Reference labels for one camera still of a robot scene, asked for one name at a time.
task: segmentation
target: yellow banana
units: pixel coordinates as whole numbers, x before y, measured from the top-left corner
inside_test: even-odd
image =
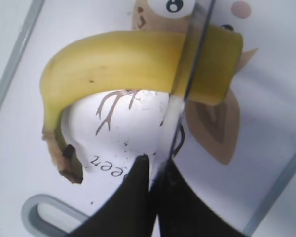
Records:
[[[61,134],[62,111],[104,91],[170,93],[184,40],[184,34],[172,32],[110,32],[74,42],[50,60],[40,84],[43,139],[62,175],[73,183],[82,182],[81,169],[75,171],[70,160],[74,148],[66,145]],[[241,35],[210,26],[190,99],[211,105],[221,102],[241,52]]]

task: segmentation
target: white surface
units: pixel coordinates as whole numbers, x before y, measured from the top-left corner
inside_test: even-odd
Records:
[[[32,0],[0,0],[0,80]]]
[[[55,196],[91,215],[121,183],[122,177],[114,178],[110,172],[98,169],[86,173],[82,185],[72,185],[59,176],[47,146],[41,140],[43,104],[39,80],[49,59],[69,43],[104,31],[131,29],[134,3],[132,0],[106,0],[101,1],[99,7],[94,0],[83,3],[46,0],[0,112],[0,237],[29,236],[21,223],[20,211],[24,201],[33,195]],[[287,12],[293,17],[296,4],[274,4],[275,12],[266,9],[263,3],[261,0],[252,2],[255,18],[241,24],[229,15],[226,16],[228,22],[222,20],[219,11],[228,9],[222,1],[214,14],[217,23],[232,24],[235,30],[243,31],[245,50],[259,47],[251,66],[238,74],[232,85],[242,109],[242,127],[231,164],[218,164],[190,136],[185,123],[186,142],[176,158],[193,189],[240,230],[296,151],[296,24],[292,23],[296,19],[282,17]],[[118,12],[113,12],[112,5]],[[279,25],[286,26],[288,20],[292,21],[288,27],[278,29]],[[94,156],[100,156],[101,162],[110,161],[116,167],[129,168],[135,154],[153,153],[158,138],[157,121],[162,117],[164,103],[156,108],[150,100],[151,95],[139,95],[142,100],[137,100],[129,111],[125,105],[129,97],[125,97],[114,113],[112,133],[107,132],[105,125],[101,136],[95,137],[96,126],[102,121],[95,116],[96,103],[101,97],[103,94],[91,96],[71,108],[69,132],[80,143],[78,152],[82,157],[92,161]],[[111,101],[107,103],[106,113]],[[154,119],[145,116],[147,108],[151,110],[150,118]],[[136,111],[143,111],[143,114],[134,116]],[[132,131],[127,124],[131,128],[136,126],[136,135],[129,137],[132,141],[127,149],[123,147],[123,140],[110,140],[112,143],[105,140],[112,139],[113,134],[127,139],[125,134]]]
[[[296,237],[296,175],[253,237]]]

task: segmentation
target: cartoon owl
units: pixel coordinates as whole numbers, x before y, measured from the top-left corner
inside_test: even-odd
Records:
[[[185,33],[194,5],[195,0],[136,0],[132,29]],[[233,30],[230,25],[222,27]],[[242,54],[237,72],[256,51],[254,49]],[[235,151],[240,127],[240,108],[234,93],[229,90],[225,101],[217,106],[189,101],[186,121],[197,142],[219,163],[228,165]]]

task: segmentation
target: brown branch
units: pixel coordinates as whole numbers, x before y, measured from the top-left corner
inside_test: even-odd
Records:
[[[104,124],[108,124],[108,127],[109,127],[109,131],[111,129],[111,119],[112,119],[112,116],[113,116],[113,112],[117,106],[117,103],[118,101],[125,95],[130,95],[130,94],[133,94],[132,96],[132,99],[130,101],[130,104],[129,104],[129,109],[131,109],[133,103],[134,103],[134,100],[135,100],[135,97],[137,95],[139,91],[137,90],[120,90],[120,91],[115,91],[115,92],[112,92],[110,94],[107,94],[103,99],[102,101],[100,102],[100,105],[98,107],[98,110],[96,112],[96,115],[99,115],[99,118],[101,119],[101,114],[102,114],[102,110],[103,110],[103,106],[105,104],[105,102],[112,96],[115,96],[116,95],[116,98],[112,104],[112,107],[109,111],[109,114],[107,115],[107,117],[105,118],[105,120],[101,123],[101,125],[99,126],[99,128],[97,129],[95,135],[98,135],[98,133],[100,132],[100,130],[102,129],[102,127],[104,126]]]
[[[133,92],[133,96],[132,96],[132,99],[130,100],[130,103],[129,103],[129,109],[131,109],[132,108],[132,106],[133,106],[133,103],[134,103],[134,100],[136,99],[136,95],[138,94],[138,90],[132,90],[132,92]]]

